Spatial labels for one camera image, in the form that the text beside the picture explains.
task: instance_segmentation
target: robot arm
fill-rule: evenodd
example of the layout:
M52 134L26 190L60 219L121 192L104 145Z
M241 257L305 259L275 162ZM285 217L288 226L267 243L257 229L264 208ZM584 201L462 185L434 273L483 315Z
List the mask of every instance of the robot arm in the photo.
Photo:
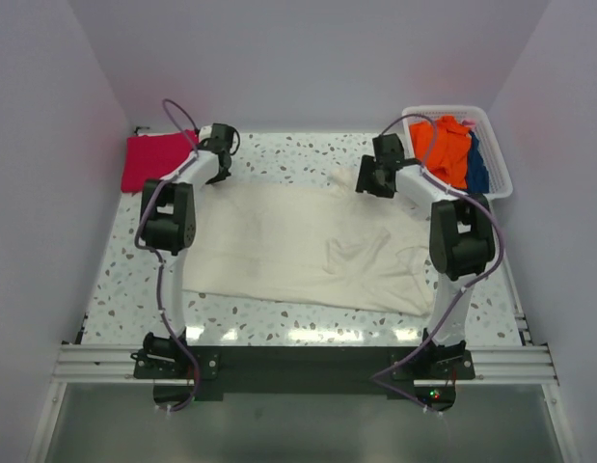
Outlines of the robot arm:
M217 123L202 127L198 153L191 151L180 166L161 178L169 180L179 174L179 182L169 183L161 191L142 233L147 246L156 249L165 262L161 300L172 329L179 335L186 327L182 309L182 274L197 227L194 192L230 175L234 132L233 127ZM197 162L189 165L194 157L197 157ZM185 165L189 167L180 172ZM144 185L141 215L161 180L148 180ZM164 333L165 329L154 334L161 336Z
M403 147L395 134L374 138L373 147L374 157L363 156L356 191L383 198L392 198L398 192L431 215L429 255L439 280L426 337L435 330L457 292L482 273L495 256L491 224L470 204L426 181L418 160L404 158ZM484 196L476 195L474 199L489 208ZM459 224L466 230L460 231ZM442 347L440 351L458 354L464 350L465 320L472 291L472 287L465 290L433 337L435 346Z

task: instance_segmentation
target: red cloth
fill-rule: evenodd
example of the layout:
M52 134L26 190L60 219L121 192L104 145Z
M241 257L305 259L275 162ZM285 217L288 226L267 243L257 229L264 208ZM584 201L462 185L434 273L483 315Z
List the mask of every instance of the red cloth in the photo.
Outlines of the red cloth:
M193 130L186 132L198 143ZM146 180L166 176L186 160L191 149L181 133L130 137L126 141L121 190L123 193L142 191Z

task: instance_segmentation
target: white plastic basket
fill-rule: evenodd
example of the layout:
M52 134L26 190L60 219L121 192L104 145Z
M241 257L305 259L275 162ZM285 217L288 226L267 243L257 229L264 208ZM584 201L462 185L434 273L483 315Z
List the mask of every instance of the white plastic basket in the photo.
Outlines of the white plastic basket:
M484 164L489 171L489 193L485 194L488 200L495 200L499 198L507 198L512 194L512 182L510 181L510 174L508 168L503 160L500 145L495 138L495 133L489 123L489 118L486 113L475 106L411 106L403 110L403 115L406 114L424 114L429 118L436 120L443 115L450 114L454 116L460 123L463 120L472 120L476 123L473 128L476 138L480 141L478 150L484 159ZM422 122L421 118L407 118L403 120L403 131L407 139L406 151L408 157L416 157L414 154L414 147L412 147L412 139L410 137L410 124Z

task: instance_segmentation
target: terrazzo table surface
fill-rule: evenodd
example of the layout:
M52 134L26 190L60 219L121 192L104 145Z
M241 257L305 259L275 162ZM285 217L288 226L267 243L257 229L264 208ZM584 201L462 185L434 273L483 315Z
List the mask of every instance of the terrazzo table surface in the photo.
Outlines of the terrazzo table surface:
M372 154L373 134L246 133L233 158L232 177L325 188L337 167L358 168ZM140 344L160 326L154 291L156 261L133 246L141 195L122 194L95 291L88 308L82 343ZM424 224L428 217L407 201L405 210ZM437 274L425 264L434 287ZM469 346L521 345L504 267L475 288L466 331ZM428 319L201 294L183 295L190 343L207 345L417 345Z

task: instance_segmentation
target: purple cable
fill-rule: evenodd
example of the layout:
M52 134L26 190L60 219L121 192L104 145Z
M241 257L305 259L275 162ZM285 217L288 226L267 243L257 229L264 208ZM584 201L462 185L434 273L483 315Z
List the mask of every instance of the purple cable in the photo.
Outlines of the purple cable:
M414 395L408 394L405 391L403 391L399 388L396 388L393 385L385 383L385 382L381 381L379 378L388 373L393 372L394 370L396 370L398 368L403 367L405 364L410 362L414 357L416 357L433 340L433 338L435 337L437 332L440 331L440 328L442 328L442 326L444 325L444 322L446 321L446 319L452 312L452 309L454 309L454 306L456 305L456 303L459 302L459 299L461 299L461 297L463 296L463 293L467 289L469 289L476 283L484 280L485 278L487 278L489 275L491 275L493 272L495 272L497 270L497 268L500 266L500 264L503 261L503 252L504 252L505 244L504 244L504 240L503 240L502 229L498 225L493 214L491 214L491 212L489 212L489 210L486 207L484 207L481 203L479 203L475 199L470 198L469 196L464 195L463 193L460 193L459 191L455 190L454 188L451 188L451 187L446 188L446 187L442 186L440 184L440 182L437 181L434 177L432 177L431 174L426 170L426 167L425 167L426 159L428 158L429 154L431 153L431 150L433 149L433 146L435 145L435 141L437 139L437 125L433 122L433 120L431 118L428 118L423 114L406 114L405 116L401 116L400 118L396 119L393 123L391 123L388 127L386 127L380 135L384 135L394 125L396 125L397 123L400 123L401 121L403 121L404 119L407 119L407 118L425 119L426 121L428 121L431 124L431 127L433 127L433 137L431 138L431 143L429 143L429 146L426 149L426 152L424 153L424 158L422 159L422 162L421 162L421 176L424 177L425 180L427 180L429 183L431 183L436 188L442 190L443 192L445 192L447 194L450 194L454 198L463 200L463 201L473 205L480 212L482 212L486 216L486 218L489 219L489 222L491 222L491 225L493 226L493 230L495 230L495 233L498 236L498 243L500 245L500 252L498 253L498 258L496 259L495 263L487 271L476 276L476 278L471 280L469 283L467 283L460 290L457 291L457 293L452 298L452 301L450 301L448 308L442 315L442 318L440 319L440 321L438 321L437 325L435 325L435 328L433 328L433 331L431 333L429 333L429 335L426 337L426 339L416 349L414 349L410 354L408 354L405 358L403 358L402 360L399 360L398 362L395 362L394 365L392 365L388 368L378 371L377 373L373 374L370 378L371 381L373 381L378 386L386 388L389 391L393 391L394 393L403 395L405 398L408 398L411 401L413 401L414 403L418 404L420 407L423 407L425 411L428 410L431 412L437 412L437 410L435 410L434 408L429 407L428 405L420 402L418 400L418 398L415 397Z
M174 102L168 98L163 99L162 105L163 105L163 109L165 110L165 113L167 114L168 118L170 118L170 121L172 121L172 123L180 131L180 133L182 133L182 135L184 135L184 137L187 139L187 141L189 142L189 145L191 145L191 148L193 149L193 152L195 153L195 155L193 156L193 158L189 159L186 163L184 163L182 166L180 166L177 173L175 175L173 175L172 178L170 178L169 180L162 180L156 186L156 188L154 189L154 192L152 193L152 196L150 197L150 200L148 201L148 204L146 204L146 209L144 209L144 213L142 214L142 219L140 220L140 224L138 225L137 231L135 232L134 242L135 242L135 247L137 249L150 251L151 253L155 254L156 258L159 260L159 269L158 269L157 278L156 278L157 309L159 310L159 313L161 314L161 321L165 325L165 328L167 329L168 333L170 334L170 337L172 338L172 340L174 340L174 342L176 343L178 348L182 351L182 353L184 353L184 355L186 355L187 359L189 359L189 362L191 362L191 364L193 364L193 369L194 369L194 374L195 374L195 383L193 386L193 390L191 391L191 394L189 394L189 396L183 402L179 403L178 405L174 405L173 407L170 408L170 412L177 412L179 410L182 410L189 403L191 403L195 399L196 394L198 393L198 389L200 388L200 381L201 381L200 380L200 365L198 364L198 361L193 356L193 354L191 354L191 352L189 352L189 349L187 349L186 346L180 341L180 339L178 338L178 336L172 329L172 325L170 325L170 322L167 319L166 311L165 311L165 308L163 307L163 301L161 299L161 284L163 283L163 270L165 269L165 260L163 259L163 256L161 256L161 253L159 253L156 249L154 249L150 246L145 246L143 244L140 244L142 232L144 231L144 225L146 224L146 222L148 221L148 219L150 217L152 208L154 207L154 204L156 203L156 199L159 197L161 190L168 183L176 181L176 179L180 176L180 174L182 174L186 169L188 169L199 157L198 156L198 147L195 144L195 141L189 136L189 134L186 132L186 130L184 130L180 126L180 124L176 121L176 119L174 119L174 116L172 116L172 113L170 112L170 110L167 106L168 103L173 104L177 109L179 109L187 117L187 119L191 122L191 124L193 124L193 128L195 129L196 133L199 133L199 129L193 122L193 119L191 119L191 116L189 115L189 113L187 113L179 104L177 104L176 102Z

